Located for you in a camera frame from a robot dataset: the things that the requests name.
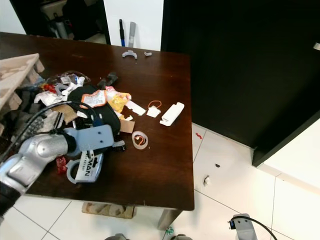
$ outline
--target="dark wood tabletop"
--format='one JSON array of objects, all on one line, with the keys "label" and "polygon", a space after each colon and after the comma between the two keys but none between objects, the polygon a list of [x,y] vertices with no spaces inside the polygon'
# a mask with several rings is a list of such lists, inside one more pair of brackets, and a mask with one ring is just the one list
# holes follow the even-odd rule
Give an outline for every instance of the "dark wood tabletop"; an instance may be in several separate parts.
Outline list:
[{"label": "dark wood tabletop", "polygon": [[[190,59],[187,55],[134,49],[138,59],[122,58],[127,47],[74,40],[1,33],[1,59],[40,54],[45,67],[41,76],[69,70],[82,72],[96,85],[100,78],[116,72],[114,88],[130,93],[132,101],[147,109],[152,100],[160,100],[161,114],[153,118],[126,109],[133,116],[135,131],[148,136],[144,150],[135,149],[131,134],[120,133],[125,152],[107,152],[95,183],[72,184],[57,174],[55,161],[27,191],[28,194],[88,202],[153,206],[179,210],[194,209],[194,178],[191,129]],[[184,109],[171,126],[159,123],[172,104]]]}]

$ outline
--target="tape roll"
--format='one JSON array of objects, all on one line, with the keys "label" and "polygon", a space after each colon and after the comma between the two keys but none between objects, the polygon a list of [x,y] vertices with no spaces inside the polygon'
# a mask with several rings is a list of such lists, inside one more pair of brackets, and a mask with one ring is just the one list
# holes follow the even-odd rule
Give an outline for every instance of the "tape roll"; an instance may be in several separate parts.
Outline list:
[{"label": "tape roll", "polygon": [[[136,136],[144,137],[144,144],[142,144],[142,145],[136,144],[136,141],[135,141],[135,137]],[[134,131],[132,133],[132,135],[131,135],[131,138],[132,138],[133,146],[136,149],[142,150],[142,149],[145,149],[148,146],[148,137],[142,131]]]},{"label": "tape roll", "polygon": [[68,178],[68,180],[73,183],[73,184],[76,184],[78,183],[77,180],[75,180],[72,176],[71,176],[71,170],[75,167],[75,165],[78,165],[80,163],[80,159],[78,160],[70,160],[66,167],[67,167],[67,170],[66,170],[66,177]]}]

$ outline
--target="white tile floor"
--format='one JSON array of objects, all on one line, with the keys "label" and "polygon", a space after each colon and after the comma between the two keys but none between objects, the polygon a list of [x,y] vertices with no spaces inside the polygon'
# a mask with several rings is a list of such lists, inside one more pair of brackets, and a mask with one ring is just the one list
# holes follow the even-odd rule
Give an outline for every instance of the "white tile floor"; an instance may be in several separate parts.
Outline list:
[{"label": "white tile floor", "polygon": [[[320,195],[252,167],[248,147],[195,124],[192,144],[195,210],[175,220],[175,234],[194,240],[236,240],[227,221],[248,213],[272,229],[278,240],[320,239]],[[206,176],[210,184],[204,186]],[[133,219],[121,219],[85,214],[81,206],[79,201],[23,196],[6,214],[0,239],[104,240],[116,233],[131,240],[171,238],[156,228],[160,208],[138,207]],[[271,240],[262,227],[254,227],[258,240]]]}]

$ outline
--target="white wall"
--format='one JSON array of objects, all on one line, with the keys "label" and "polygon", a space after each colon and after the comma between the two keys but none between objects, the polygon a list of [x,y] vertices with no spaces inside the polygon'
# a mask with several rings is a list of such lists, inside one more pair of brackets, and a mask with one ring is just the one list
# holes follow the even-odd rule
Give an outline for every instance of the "white wall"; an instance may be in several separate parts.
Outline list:
[{"label": "white wall", "polygon": [[104,7],[112,45],[121,46],[119,19],[122,19],[126,47],[130,22],[135,22],[133,46],[160,51],[164,0],[104,0]]},{"label": "white wall", "polygon": [[320,190],[320,119],[263,165]]},{"label": "white wall", "polygon": [[26,34],[9,0],[0,0],[0,32]]}]

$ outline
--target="floor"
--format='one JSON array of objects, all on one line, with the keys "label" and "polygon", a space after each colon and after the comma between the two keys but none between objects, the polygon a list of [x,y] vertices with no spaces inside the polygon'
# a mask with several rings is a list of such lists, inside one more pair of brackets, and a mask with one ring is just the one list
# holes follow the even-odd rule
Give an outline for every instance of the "floor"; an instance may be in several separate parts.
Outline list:
[{"label": "floor", "polygon": [[[272,229],[278,240],[318,240],[320,195],[251,166],[251,150],[192,125],[195,210],[172,224],[174,234],[193,240],[236,240],[227,223],[248,213]],[[204,178],[209,184],[204,186]],[[23,196],[0,227],[1,240],[104,240],[123,233],[131,240],[169,240],[157,230],[160,208],[138,207],[133,219],[81,212],[82,202]],[[271,240],[254,223],[258,240]]]}]

